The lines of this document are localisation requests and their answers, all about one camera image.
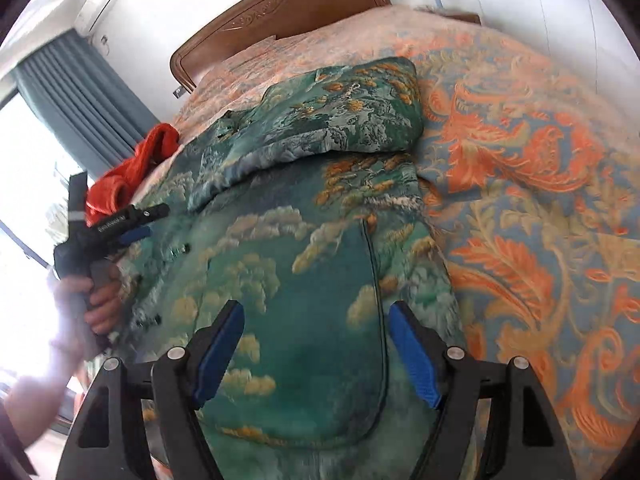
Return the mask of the left forearm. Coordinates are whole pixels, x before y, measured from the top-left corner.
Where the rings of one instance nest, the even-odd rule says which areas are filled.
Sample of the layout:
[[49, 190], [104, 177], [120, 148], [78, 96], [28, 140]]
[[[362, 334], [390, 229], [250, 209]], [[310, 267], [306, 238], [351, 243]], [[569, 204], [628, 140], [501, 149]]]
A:
[[66, 386], [81, 362], [81, 350], [56, 342], [44, 371], [35, 377], [21, 377], [4, 399], [2, 411], [23, 448], [34, 444], [54, 422]]

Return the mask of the person's left hand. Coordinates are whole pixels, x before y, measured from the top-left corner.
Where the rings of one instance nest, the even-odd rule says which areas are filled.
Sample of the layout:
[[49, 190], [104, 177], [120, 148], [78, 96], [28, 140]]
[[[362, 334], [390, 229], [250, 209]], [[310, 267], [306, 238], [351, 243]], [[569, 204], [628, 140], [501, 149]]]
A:
[[118, 267], [101, 260], [91, 272], [90, 278], [69, 275], [50, 284], [60, 316], [54, 343], [83, 361], [92, 360], [105, 350], [106, 336], [122, 315]]

